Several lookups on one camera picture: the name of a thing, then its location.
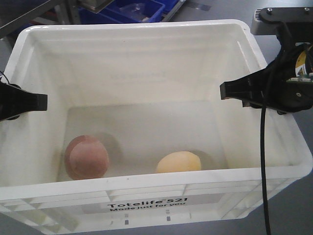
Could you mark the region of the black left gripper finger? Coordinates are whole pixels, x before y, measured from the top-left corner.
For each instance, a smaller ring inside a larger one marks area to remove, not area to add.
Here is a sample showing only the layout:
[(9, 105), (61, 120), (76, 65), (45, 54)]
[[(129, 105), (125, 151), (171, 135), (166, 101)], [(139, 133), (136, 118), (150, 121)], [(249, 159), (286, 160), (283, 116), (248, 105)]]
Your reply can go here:
[(46, 111), (48, 95), (23, 90), (16, 84), (7, 84), (7, 119), (17, 119), (21, 114)]

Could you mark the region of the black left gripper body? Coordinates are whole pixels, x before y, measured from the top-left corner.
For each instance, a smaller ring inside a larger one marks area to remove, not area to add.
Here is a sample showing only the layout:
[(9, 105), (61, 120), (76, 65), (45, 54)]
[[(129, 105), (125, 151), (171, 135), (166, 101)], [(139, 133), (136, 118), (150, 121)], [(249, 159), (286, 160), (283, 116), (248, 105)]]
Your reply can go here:
[(0, 83), (0, 120), (6, 120), (11, 115), (10, 88), (5, 83)]

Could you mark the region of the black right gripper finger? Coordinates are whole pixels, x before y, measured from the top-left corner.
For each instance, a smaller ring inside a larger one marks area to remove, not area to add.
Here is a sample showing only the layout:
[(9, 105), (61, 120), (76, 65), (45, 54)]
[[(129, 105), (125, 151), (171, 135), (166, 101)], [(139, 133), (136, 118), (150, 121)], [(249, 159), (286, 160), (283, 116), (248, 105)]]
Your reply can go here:
[(263, 100), (262, 99), (242, 99), (243, 107), (251, 107), (251, 108), (262, 108)]
[(238, 99), (241, 101), (262, 101), (269, 71), (262, 69), (242, 78), (226, 81), (220, 85), (221, 99)]

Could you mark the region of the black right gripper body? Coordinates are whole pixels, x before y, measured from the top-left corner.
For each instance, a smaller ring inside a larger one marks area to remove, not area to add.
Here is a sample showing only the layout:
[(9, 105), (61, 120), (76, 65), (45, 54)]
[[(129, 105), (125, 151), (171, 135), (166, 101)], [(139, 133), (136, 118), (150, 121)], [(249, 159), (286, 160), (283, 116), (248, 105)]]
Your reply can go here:
[(260, 71), (261, 106), (281, 114), (313, 107), (313, 46), (300, 44), (280, 51)]

